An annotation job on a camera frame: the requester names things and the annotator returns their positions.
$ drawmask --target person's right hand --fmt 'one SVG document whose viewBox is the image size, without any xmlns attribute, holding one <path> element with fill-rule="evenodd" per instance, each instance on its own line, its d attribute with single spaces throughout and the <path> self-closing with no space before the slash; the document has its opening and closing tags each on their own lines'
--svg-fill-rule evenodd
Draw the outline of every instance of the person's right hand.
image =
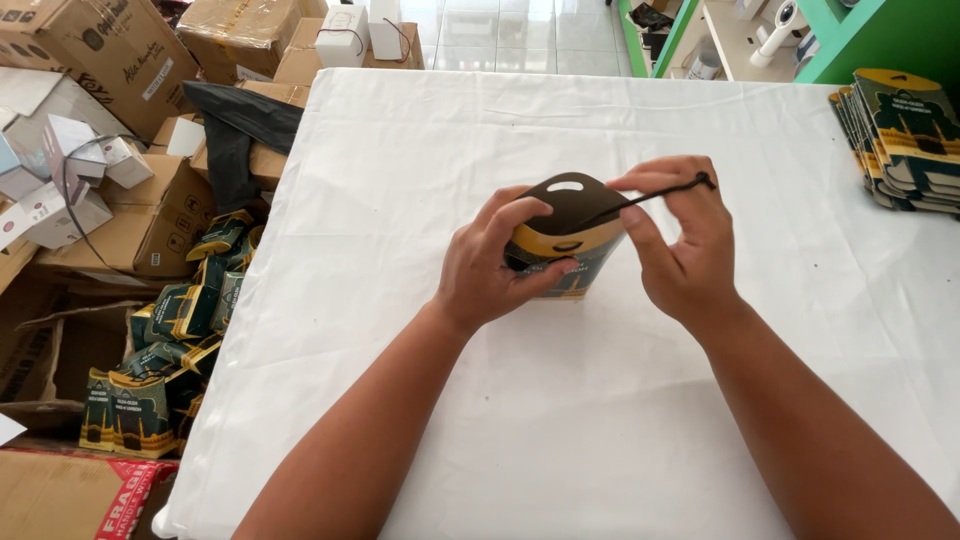
<svg viewBox="0 0 960 540">
<path fill-rule="evenodd" d="M 674 156 L 646 161 L 622 177 L 607 182 L 620 191 L 650 193 L 687 184 L 699 171 L 710 174 L 717 189 L 698 184 L 664 196 L 667 208 L 680 221 L 680 237 L 667 246 L 657 225 L 639 206 L 620 211 L 620 219 L 636 246 L 643 288 L 655 306 L 691 332 L 738 310 L 743 301 L 733 286 L 733 227 L 720 199 L 720 184 L 710 159 Z"/>
</svg>

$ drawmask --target black string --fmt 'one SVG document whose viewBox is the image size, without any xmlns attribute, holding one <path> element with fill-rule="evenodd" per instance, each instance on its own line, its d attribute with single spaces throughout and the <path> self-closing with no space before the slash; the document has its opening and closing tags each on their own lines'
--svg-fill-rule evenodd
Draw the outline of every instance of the black string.
<svg viewBox="0 0 960 540">
<path fill-rule="evenodd" d="M 138 276 L 138 275 L 136 275 L 136 274 L 132 274 L 132 273 L 130 273 L 130 272 L 125 272 L 125 271 L 123 271 L 123 270 L 121 270 L 121 269 L 119 269 L 119 268 L 114 268 L 114 267 L 110 266 L 109 264 L 107 264 L 107 262 L 104 260 L 104 258 L 100 256 L 100 252 L 97 251 L 97 248 L 93 247 L 93 244 L 90 243 L 90 239 L 86 236 L 86 231 L 84 231 L 84 228 L 81 227 L 80 221 L 77 220 L 77 214 L 73 213 L 73 205 L 70 203 L 70 197 L 69 197 L 69 195 L 67 195 L 67 185 L 66 185 L 66 167 L 67 167 L 67 163 L 66 163 L 66 161 L 69 160 L 70 158 L 72 158 L 73 155 L 76 154 L 77 152 L 80 152 L 81 149 L 83 149 L 83 148 L 86 147 L 87 145 L 90 145 L 90 144 L 99 144 L 99 143 L 101 143 L 101 142 L 103 142 L 103 141 L 105 141 L 105 140 L 115 139 L 116 137 L 125 138 L 125 139 L 129 139 L 129 140 L 135 140 L 135 141 L 137 141 L 137 142 L 142 142 L 142 143 L 144 143 L 144 144 L 153 144 L 153 143 L 152 143 L 151 141 L 149 141 L 149 140 L 140 138 L 140 137 L 138 137 L 138 136 L 133 136 L 133 135 L 100 135 L 100 136 L 97 136 L 97 137 L 94 137 L 94 138 L 90 139 L 89 141 L 85 142 L 84 144 L 81 144 L 81 145 L 78 146 L 77 148 L 74 148 L 69 154 L 67 154 L 66 156 L 63 157 L 63 161 L 60 163 L 60 165 L 61 165 L 60 180 L 61 180 L 61 182 L 62 182 L 62 184 L 63 184 L 63 191 L 62 191 L 63 201 L 64 201 L 64 203 L 66 204 L 66 211 L 67 211 L 67 213 L 70 214 L 70 219 L 73 220 L 73 225 L 74 225 L 74 227 L 76 227 L 76 228 L 77 228 L 77 231 L 80 232 L 80 236 L 84 239 L 84 242 L 86 242 L 86 245 L 87 245 L 87 247 L 90 248 L 90 251 L 93 252 L 93 255 L 97 256 L 97 258 L 100 260 L 100 262 L 102 262 L 102 263 L 104 264 L 104 266 L 106 266 L 107 268 L 109 268 L 110 270 L 113 270 L 114 272 L 116 272 L 116 273 L 118 273 L 118 274 L 121 274 L 121 275 L 123 275 L 123 276 L 130 277 L 130 278 L 136 278 L 136 279 L 138 279 L 138 280 L 144 280 L 144 281 L 147 281 L 147 282 L 171 282 L 171 281 L 174 281 L 174 280 L 179 281 L 179 280 L 185 280 L 185 279 L 191 278 L 192 276 L 158 276 L 158 277 Z M 166 146 L 166 145 L 165 145 L 165 144 L 155 144 L 154 146 Z"/>
<path fill-rule="evenodd" d="M 393 23 L 393 21 L 391 21 L 391 20 L 388 19 L 387 17 L 383 17 L 383 20 L 389 22 L 389 23 L 390 23 L 390 26 L 393 26 L 394 28 L 396 28 L 396 32 L 397 32 L 398 34 L 400 34 L 400 37 L 402 37 L 402 38 L 404 38 L 404 39 L 407 40 L 407 52 L 404 53 L 403 58 L 401 58 L 400 60 L 395 60 L 396 63 L 404 63 L 404 62 L 406 62 L 407 59 L 410 58 L 410 51 L 413 50 L 413 45 L 410 44 L 410 38 L 407 37 L 406 34 L 403 34 L 403 32 L 400 31 L 400 29 L 397 27 L 396 24 Z M 400 50 L 401 50 L 401 51 L 403 50 L 403 41 L 400 42 Z"/>
<path fill-rule="evenodd" d="M 585 228 L 586 228 L 586 225 L 589 225 L 590 223 L 592 223 L 592 222 L 600 219 L 601 217 L 603 217 L 603 216 L 605 216 L 605 215 L 610 215 L 610 214 L 612 214 L 612 213 L 614 213 L 614 212 L 621 211 L 622 209 L 624 209 L 624 208 L 626 208 L 626 207 L 631 207 L 631 206 L 633 206 L 633 205 L 642 203 L 643 201 L 649 201 L 650 199 L 653 199 L 654 197 L 660 197 L 661 195 L 666 195 L 667 193 L 673 193 L 674 191 L 683 191 L 683 190 L 685 190 L 685 189 L 692 189 L 692 188 L 696 187 L 697 184 L 706 184 L 710 189 L 716 189 L 716 188 L 717 188 L 716 184 L 714 184 L 713 181 L 710 180 L 710 174 L 708 174 L 708 173 L 706 173 L 706 172 L 704 172 L 704 171 L 700 171 L 700 172 L 697 173 L 697 176 L 696 176 L 692 181 L 690 181 L 690 182 L 688 182 L 688 183 L 686 183 L 686 184 L 671 185 L 671 186 L 669 186 L 669 187 L 665 187 L 664 189 L 658 189 L 657 191 L 651 191 L 650 193 L 647 193 L 646 195 L 643 195 L 643 196 L 641 196 L 641 197 L 637 197 L 637 198 L 635 198 L 635 199 L 632 200 L 632 201 L 627 201 L 626 203 L 620 203 L 619 205 L 617 205 L 617 206 L 615 206 L 615 207 L 613 207 L 613 208 L 611 208 L 611 209 L 605 209 L 605 210 L 603 210 L 602 212 L 596 213 L 596 214 L 592 215 L 591 217 L 588 217 L 587 219 L 581 221 L 580 223 L 577 223 L 576 225 L 567 227 L 562 233 L 558 234 L 558 236 L 566 236 L 567 234 L 576 233 L 576 232 L 578 232 L 578 231 L 581 231 L 581 230 L 585 229 Z"/>
<path fill-rule="evenodd" d="M 351 30 L 350 28 L 321 28 L 320 31 L 317 32 L 317 36 L 320 35 L 320 32 L 353 32 L 353 34 L 357 36 L 357 39 L 360 41 L 360 52 L 357 53 L 357 56 L 360 56 L 363 54 L 363 38 L 360 37 L 360 35 L 357 34 L 356 31 Z"/>
</svg>

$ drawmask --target white tiled floor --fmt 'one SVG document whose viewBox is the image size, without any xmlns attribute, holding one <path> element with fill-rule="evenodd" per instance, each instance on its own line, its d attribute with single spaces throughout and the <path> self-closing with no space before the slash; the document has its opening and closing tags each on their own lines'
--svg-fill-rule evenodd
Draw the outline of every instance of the white tiled floor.
<svg viewBox="0 0 960 540">
<path fill-rule="evenodd" d="M 632 76 L 615 0 L 400 0 L 400 9 L 418 23 L 427 69 Z"/>
</svg>

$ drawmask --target stack of paper bags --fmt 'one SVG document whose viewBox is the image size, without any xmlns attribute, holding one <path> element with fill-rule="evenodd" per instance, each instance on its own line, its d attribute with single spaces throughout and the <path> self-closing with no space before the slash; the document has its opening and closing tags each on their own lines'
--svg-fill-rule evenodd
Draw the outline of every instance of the stack of paper bags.
<svg viewBox="0 0 960 540">
<path fill-rule="evenodd" d="M 853 77 L 829 101 L 874 200 L 960 214 L 960 122 L 943 88 L 890 69 Z"/>
</svg>

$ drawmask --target small white box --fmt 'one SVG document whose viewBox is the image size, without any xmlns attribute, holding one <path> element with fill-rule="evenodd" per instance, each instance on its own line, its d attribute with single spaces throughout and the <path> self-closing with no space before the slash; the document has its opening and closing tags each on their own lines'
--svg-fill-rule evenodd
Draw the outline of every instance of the small white box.
<svg viewBox="0 0 960 540">
<path fill-rule="evenodd" d="M 324 67 L 361 67 L 369 44 L 367 8 L 334 4 L 324 17 L 314 47 Z"/>
<path fill-rule="evenodd" d="M 405 40 L 400 32 L 400 1 L 370 0 L 370 47 L 377 60 L 403 58 Z"/>
<path fill-rule="evenodd" d="M 95 192 L 87 193 L 72 208 L 87 234 L 113 217 L 107 204 Z M 63 195 L 53 183 L 30 193 L 0 214 L 0 249 L 6 248 L 21 235 L 50 249 L 72 244 L 82 238 L 66 209 Z"/>
<path fill-rule="evenodd" d="M 50 181 L 42 154 L 39 161 L 0 134 L 0 193 L 19 201 Z"/>
<path fill-rule="evenodd" d="M 52 184 L 61 192 L 64 176 L 66 177 L 66 192 L 73 205 L 79 204 L 86 196 L 90 189 L 88 180 L 98 184 L 97 180 L 104 177 L 104 171 L 107 169 L 107 160 L 100 145 L 86 144 L 96 136 L 90 126 L 84 122 L 47 114 L 47 121 L 43 126 L 43 155 L 50 166 Z M 67 156 L 70 156 L 70 159 L 64 163 L 64 158 Z"/>
<path fill-rule="evenodd" d="M 154 176 L 140 152 L 120 137 L 104 144 L 104 158 L 107 159 L 108 178 L 126 189 Z"/>
</svg>

